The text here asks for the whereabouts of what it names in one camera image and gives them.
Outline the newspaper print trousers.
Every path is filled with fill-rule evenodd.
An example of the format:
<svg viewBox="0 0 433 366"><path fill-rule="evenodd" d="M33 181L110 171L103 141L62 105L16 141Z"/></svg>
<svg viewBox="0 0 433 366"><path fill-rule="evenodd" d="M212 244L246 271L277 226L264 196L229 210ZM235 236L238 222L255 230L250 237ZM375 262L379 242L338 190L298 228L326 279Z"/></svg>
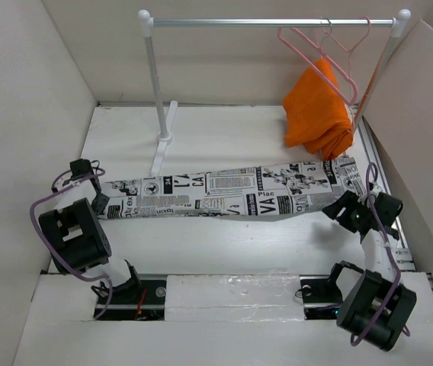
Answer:
<svg viewBox="0 0 433 366"><path fill-rule="evenodd" d="M107 181L99 218L271 217L320 211L350 191L365 193L356 161L295 162Z"/></svg>

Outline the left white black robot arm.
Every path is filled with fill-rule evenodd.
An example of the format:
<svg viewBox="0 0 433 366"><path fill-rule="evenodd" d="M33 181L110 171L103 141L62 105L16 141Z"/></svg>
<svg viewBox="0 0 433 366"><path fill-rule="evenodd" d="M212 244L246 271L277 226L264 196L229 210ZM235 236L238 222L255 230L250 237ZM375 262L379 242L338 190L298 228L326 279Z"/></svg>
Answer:
<svg viewBox="0 0 433 366"><path fill-rule="evenodd" d="M113 291L131 303L140 298L143 285L129 262L125 272L110 264L111 245L100 223L109 203L99 181L103 174L88 159L70 162L51 184L52 194L32 204L30 218L59 273L98 281L93 289L103 297Z"/></svg>

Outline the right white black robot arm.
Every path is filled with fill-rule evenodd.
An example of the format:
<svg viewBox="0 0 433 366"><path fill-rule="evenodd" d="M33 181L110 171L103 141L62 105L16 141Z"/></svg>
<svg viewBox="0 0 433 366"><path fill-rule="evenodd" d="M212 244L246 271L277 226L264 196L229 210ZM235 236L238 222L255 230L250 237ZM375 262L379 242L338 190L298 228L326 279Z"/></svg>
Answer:
<svg viewBox="0 0 433 366"><path fill-rule="evenodd" d="M336 325L351 334L353 346L365 341L388 352L402 333L409 334L406 323L417 296L402 284L392 249L399 240L392 225L402 210L400 199L383 192L358 197L351 191L322 209L328 218L358 233L364 250L364 269L343 261L325 281L329 297L345 298L338 308ZM344 267L361 273L354 287L348 276L339 274Z"/></svg>

